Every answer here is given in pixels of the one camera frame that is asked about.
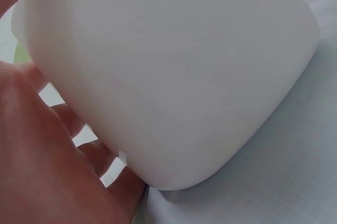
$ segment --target skin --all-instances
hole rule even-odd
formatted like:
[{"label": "skin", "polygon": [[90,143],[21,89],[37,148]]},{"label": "skin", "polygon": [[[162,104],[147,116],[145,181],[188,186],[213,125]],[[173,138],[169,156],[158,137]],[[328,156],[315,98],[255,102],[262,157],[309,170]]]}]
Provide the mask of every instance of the skin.
[{"label": "skin", "polygon": [[[0,16],[16,1],[0,0]],[[144,182],[125,168],[105,188],[115,155],[100,140],[75,147],[84,123],[41,100],[46,84],[33,63],[0,62],[0,223],[131,223]]]}]

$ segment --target hand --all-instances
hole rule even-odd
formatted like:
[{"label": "hand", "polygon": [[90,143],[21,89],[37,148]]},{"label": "hand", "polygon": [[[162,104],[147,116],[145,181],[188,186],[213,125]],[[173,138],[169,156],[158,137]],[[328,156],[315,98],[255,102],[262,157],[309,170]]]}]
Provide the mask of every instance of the hand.
[{"label": "hand", "polygon": [[46,83],[32,63],[0,62],[0,223],[131,223],[144,183],[125,168],[103,186],[115,155],[99,140],[74,146],[83,122],[41,100]]}]

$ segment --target green object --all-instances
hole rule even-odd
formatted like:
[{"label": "green object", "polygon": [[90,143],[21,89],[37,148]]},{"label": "green object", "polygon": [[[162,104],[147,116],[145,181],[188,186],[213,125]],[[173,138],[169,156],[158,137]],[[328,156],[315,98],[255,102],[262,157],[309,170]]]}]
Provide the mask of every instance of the green object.
[{"label": "green object", "polygon": [[14,55],[14,63],[29,62],[30,60],[31,58],[23,46],[20,43],[17,43]]}]

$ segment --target white surface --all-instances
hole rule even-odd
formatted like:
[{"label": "white surface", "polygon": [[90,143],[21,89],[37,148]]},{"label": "white surface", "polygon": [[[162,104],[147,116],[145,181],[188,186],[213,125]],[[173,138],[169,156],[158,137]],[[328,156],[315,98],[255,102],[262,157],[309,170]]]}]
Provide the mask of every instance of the white surface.
[{"label": "white surface", "polygon": [[13,24],[73,110],[165,190],[222,167],[319,38],[305,0],[21,0]]},{"label": "white surface", "polygon": [[135,224],[337,223],[337,0],[309,2],[322,41],[280,106],[207,181],[150,188]]},{"label": "white surface", "polygon": [[[0,60],[12,63],[14,60],[15,47],[17,39],[14,37],[11,30],[12,9],[10,9],[0,20]],[[51,85],[48,85],[41,92],[42,99],[46,104],[52,106],[63,103],[60,95],[54,90]],[[97,137],[93,132],[85,127],[83,131],[74,139],[76,146],[96,140]],[[116,179],[124,165],[117,159],[107,174],[102,177],[102,182],[107,186]]]}]

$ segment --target white container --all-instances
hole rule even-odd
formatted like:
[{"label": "white container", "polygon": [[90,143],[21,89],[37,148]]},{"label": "white container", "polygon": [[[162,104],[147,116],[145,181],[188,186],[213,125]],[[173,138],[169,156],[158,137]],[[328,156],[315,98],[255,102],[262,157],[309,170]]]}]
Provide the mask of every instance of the white container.
[{"label": "white container", "polygon": [[305,0],[21,0],[13,31],[107,146],[164,190],[223,166],[319,40]]}]

